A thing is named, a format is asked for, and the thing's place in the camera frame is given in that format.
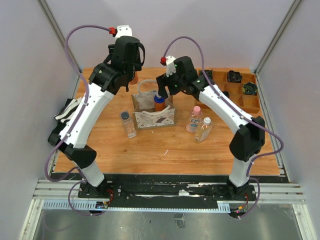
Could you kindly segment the clear bottle white cap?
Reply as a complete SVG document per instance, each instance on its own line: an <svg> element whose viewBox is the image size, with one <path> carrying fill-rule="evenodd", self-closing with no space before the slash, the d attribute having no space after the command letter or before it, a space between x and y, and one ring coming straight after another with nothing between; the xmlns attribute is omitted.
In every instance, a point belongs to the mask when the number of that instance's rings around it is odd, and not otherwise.
<svg viewBox="0 0 320 240"><path fill-rule="evenodd" d="M196 133L194 136L195 142L200 143L200 142L204 141L208 137L208 135L212 129L212 126L213 126L213 122L212 122L211 118L205 117L197 127L197 130L196 130Z"/></svg>

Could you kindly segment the black white striped cloth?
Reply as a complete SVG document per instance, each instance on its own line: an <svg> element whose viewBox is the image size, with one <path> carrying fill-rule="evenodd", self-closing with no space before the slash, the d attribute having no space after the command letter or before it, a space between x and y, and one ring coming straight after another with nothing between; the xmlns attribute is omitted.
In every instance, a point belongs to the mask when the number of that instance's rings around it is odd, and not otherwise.
<svg viewBox="0 0 320 240"><path fill-rule="evenodd" d="M57 143L61 140L61 137L59 137L60 132L64 129L64 127L67 126L68 122L72 119L81 101L82 97L68 98L65 102L64 107L54 116L54 119L57 121L57 125L48 137L48 142L52 146L56 146Z"/></svg>

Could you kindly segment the clear bottle pink cap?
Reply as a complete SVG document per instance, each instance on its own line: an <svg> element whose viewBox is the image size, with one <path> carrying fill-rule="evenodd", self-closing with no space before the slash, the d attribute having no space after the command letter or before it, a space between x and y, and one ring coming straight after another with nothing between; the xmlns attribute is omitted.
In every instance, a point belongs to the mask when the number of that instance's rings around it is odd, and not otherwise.
<svg viewBox="0 0 320 240"><path fill-rule="evenodd" d="M187 123L185 126L186 131L191 134L195 133L201 120L202 120L202 109L200 106L196 105L193 107L187 119Z"/></svg>

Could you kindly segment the clear bottle dark cap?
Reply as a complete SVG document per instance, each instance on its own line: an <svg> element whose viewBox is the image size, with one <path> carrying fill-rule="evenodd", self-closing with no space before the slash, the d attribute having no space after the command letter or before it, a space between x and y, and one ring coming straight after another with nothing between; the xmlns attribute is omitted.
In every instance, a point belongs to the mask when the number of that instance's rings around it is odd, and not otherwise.
<svg viewBox="0 0 320 240"><path fill-rule="evenodd" d="M120 119L122 122L122 126L126 132L126 135L129 139L137 136L135 125L133 119L128 111L123 111L120 114Z"/></svg>

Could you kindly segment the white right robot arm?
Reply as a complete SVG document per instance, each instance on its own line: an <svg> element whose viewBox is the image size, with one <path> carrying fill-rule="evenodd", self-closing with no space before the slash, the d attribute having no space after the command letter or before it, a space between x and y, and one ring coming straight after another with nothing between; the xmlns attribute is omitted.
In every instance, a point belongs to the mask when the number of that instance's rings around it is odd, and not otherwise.
<svg viewBox="0 0 320 240"><path fill-rule="evenodd" d="M166 72L156 78L162 98L180 92L193 96L215 112L233 133L229 149L234 160L226 193L232 200L240 199L249 185L250 161L265 144L264 119L241 110L206 73L198 75L190 57L163 56L160 63L166 68Z"/></svg>

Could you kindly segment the dark blue pump bottle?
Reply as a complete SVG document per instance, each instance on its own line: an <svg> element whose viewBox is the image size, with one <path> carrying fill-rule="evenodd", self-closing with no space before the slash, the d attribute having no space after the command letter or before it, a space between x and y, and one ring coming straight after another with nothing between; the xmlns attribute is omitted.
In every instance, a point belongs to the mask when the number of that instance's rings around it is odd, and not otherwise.
<svg viewBox="0 0 320 240"><path fill-rule="evenodd" d="M132 80L129 82L130 85L135 85L137 84L139 81L139 75L138 73L135 71Z"/></svg>

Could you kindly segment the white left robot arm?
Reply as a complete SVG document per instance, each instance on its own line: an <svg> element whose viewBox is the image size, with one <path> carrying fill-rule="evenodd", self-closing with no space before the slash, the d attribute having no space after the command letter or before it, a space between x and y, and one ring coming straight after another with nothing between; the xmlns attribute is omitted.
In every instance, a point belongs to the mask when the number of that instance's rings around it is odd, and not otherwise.
<svg viewBox="0 0 320 240"><path fill-rule="evenodd" d="M119 37L108 50L107 58L93 69L86 82L84 97L72 118L57 126L48 138L51 145L75 163L96 198L107 193L107 185L95 161L97 152L87 145L88 137L103 109L121 87L129 87L145 61L145 48L133 36Z"/></svg>

